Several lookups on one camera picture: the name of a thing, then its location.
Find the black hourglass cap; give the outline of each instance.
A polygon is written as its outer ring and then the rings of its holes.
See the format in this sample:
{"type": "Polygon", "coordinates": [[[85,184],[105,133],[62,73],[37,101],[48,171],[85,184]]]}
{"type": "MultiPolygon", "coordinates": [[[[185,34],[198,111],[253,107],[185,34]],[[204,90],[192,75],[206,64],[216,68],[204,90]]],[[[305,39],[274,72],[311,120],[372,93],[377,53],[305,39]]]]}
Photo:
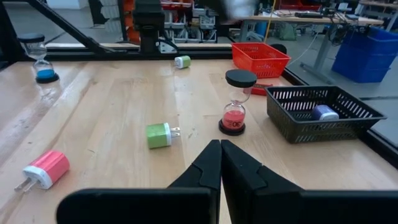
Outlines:
{"type": "Polygon", "coordinates": [[[225,73],[225,79],[231,86],[238,88],[249,88],[256,83],[257,76],[247,70],[234,69],[225,73]]]}
{"type": "Polygon", "coordinates": [[[24,44],[44,42],[44,35],[38,33],[22,34],[18,36],[18,40],[24,44]]]}

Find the blue plastic bin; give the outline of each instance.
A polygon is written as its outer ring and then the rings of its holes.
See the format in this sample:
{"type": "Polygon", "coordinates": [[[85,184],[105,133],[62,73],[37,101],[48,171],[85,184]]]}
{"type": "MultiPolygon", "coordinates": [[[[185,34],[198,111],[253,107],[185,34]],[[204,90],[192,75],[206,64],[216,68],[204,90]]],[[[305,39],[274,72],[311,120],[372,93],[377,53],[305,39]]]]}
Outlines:
{"type": "Polygon", "coordinates": [[[381,82],[395,57],[395,54],[369,54],[342,44],[331,69],[357,83],[381,82]]]}
{"type": "Polygon", "coordinates": [[[368,35],[350,31],[346,34],[343,43],[370,54],[397,54],[398,34],[371,27],[368,35]]]}
{"type": "Polygon", "coordinates": [[[390,68],[364,69],[358,67],[347,67],[343,65],[343,63],[336,63],[336,62],[333,64],[331,69],[356,83],[381,82],[383,78],[386,76],[386,73],[390,70],[390,68]]]}
{"type": "Polygon", "coordinates": [[[364,69],[386,69],[389,68],[396,54],[370,54],[361,49],[342,44],[336,55],[336,61],[342,62],[349,67],[360,67],[364,69]]]}

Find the red plastic basket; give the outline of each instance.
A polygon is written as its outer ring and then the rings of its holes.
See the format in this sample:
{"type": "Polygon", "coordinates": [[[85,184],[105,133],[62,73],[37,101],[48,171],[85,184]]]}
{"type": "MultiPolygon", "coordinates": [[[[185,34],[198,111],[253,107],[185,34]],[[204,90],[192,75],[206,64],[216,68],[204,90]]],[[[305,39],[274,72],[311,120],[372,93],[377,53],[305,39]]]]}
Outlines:
{"type": "Polygon", "coordinates": [[[178,10],[192,7],[193,0],[164,0],[162,4],[163,10],[178,10]]]}
{"type": "Polygon", "coordinates": [[[320,4],[313,4],[307,0],[283,0],[280,4],[280,9],[293,10],[314,10],[317,11],[321,7],[320,4]]]}
{"type": "Polygon", "coordinates": [[[290,57],[264,43],[232,43],[232,59],[238,68],[249,70],[258,78],[277,78],[290,57]]]}

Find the red sand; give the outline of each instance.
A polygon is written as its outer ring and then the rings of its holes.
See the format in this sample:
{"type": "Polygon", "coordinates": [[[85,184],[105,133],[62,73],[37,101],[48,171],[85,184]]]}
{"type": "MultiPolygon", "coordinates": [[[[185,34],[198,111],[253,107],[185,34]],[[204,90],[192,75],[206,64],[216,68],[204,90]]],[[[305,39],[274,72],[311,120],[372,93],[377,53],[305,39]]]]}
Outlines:
{"type": "Polygon", "coordinates": [[[228,129],[242,128],[244,120],[244,113],[242,111],[229,111],[224,114],[223,126],[228,129]]]}

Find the black wire basket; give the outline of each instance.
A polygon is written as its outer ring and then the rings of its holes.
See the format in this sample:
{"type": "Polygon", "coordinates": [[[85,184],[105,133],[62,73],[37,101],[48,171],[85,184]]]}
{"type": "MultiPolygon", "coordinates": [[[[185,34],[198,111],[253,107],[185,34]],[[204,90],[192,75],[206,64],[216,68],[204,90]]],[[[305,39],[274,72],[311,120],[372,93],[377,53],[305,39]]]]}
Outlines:
{"type": "Polygon", "coordinates": [[[355,139],[386,117],[337,86],[269,87],[267,114],[289,143],[355,139]],[[327,105],[336,120],[314,120],[312,109],[327,105]]]}

